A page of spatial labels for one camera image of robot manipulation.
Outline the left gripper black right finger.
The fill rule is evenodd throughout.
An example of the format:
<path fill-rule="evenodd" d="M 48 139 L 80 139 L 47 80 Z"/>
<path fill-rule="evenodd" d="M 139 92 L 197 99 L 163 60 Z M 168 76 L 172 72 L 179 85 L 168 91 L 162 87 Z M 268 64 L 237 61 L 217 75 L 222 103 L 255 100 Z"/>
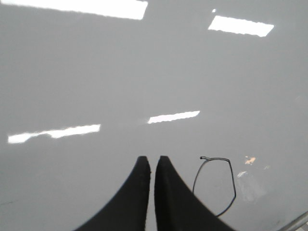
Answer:
<path fill-rule="evenodd" d="M 233 198 L 218 215 L 214 215 L 190 190 L 177 173 L 168 156 L 161 156 L 154 184 L 154 204 L 157 229 L 159 231 L 232 231 L 233 228 L 219 217 L 232 206 L 236 188 L 231 161 L 222 157 L 201 156 L 206 162 L 226 161 L 229 164 Z"/>

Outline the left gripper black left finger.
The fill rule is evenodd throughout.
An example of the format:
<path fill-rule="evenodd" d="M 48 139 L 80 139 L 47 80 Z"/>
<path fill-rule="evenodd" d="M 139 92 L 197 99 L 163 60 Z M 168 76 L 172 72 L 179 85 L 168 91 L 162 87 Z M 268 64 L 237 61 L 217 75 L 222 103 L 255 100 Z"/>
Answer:
<path fill-rule="evenodd" d="M 149 201 L 151 169 L 139 156 L 130 175 L 112 199 L 78 231 L 143 231 Z"/>

